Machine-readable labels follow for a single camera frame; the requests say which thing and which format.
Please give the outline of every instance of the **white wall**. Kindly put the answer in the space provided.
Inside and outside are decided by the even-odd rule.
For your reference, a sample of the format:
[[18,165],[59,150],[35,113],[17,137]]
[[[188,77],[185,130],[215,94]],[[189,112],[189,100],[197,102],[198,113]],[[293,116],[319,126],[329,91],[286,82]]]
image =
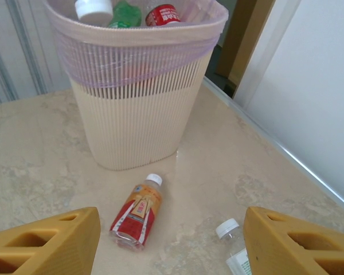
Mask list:
[[223,47],[224,39],[228,31],[230,19],[232,18],[234,7],[236,7],[237,0],[217,0],[220,4],[225,6],[229,10],[229,19],[225,24],[224,31],[219,39],[218,45]]
[[344,199],[344,1],[277,0],[235,101]]

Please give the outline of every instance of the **red labeled bottle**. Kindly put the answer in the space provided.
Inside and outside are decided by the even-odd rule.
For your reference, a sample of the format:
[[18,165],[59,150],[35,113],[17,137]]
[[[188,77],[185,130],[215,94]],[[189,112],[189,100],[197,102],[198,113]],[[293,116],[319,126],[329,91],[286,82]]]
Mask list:
[[147,5],[147,12],[145,22],[149,27],[164,26],[181,21],[175,6],[161,0],[151,0]]
[[135,186],[110,228],[119,246],[136,251],[144,249],[162,203],[161,185],[162,178],[150,174],[143,184]]

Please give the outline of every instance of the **bottle label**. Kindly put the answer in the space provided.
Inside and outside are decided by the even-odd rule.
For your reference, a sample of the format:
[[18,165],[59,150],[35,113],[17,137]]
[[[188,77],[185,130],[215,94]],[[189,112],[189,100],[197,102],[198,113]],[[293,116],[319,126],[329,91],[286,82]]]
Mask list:
[[128,234],[145,244],[162,202],[161,194],[148,185],[137,185],[111,225],[111,231]]
[[226,263],[234,275],[252,275],[246,249],[231,256]]
[[145,19],[147,26],[163,26],[173,22],[181,22],[176,8],[173,5],[165,4],[152,10]]

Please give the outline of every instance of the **beige trash can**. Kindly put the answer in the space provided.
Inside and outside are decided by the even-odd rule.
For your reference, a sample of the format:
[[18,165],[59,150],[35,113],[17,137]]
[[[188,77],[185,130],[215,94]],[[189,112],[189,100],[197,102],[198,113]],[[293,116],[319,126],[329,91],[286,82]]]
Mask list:
[[190,1],[174,3],[181,26],[106,29],[77,22],[73,0],[45,0],[100,165],[125,170],[176,152],[228,19],[215,0]]

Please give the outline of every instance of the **white bottle cap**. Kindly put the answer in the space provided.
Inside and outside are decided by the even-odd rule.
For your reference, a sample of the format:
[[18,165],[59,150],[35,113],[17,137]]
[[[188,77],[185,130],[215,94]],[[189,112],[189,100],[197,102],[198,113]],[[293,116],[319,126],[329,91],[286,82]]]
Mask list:
[[236,222],[236,220],[229,219],[216,228],[216,233],[219,239],[221,239],[224,237],[225,234],[227,234],[228,232],[232,231],[233,229],[237,227],[239,227],[239,224]]
[[111,0],[77,0],[75,9],[80,22],[93,26],[105,26],[114,16]]
[[157,174],[150,174],[147,176],[147,180],[151,180],[152,182],[155,182],[156,184],[158,184],[159,186],[162,185],[162,178],[160,176],[158,176]]

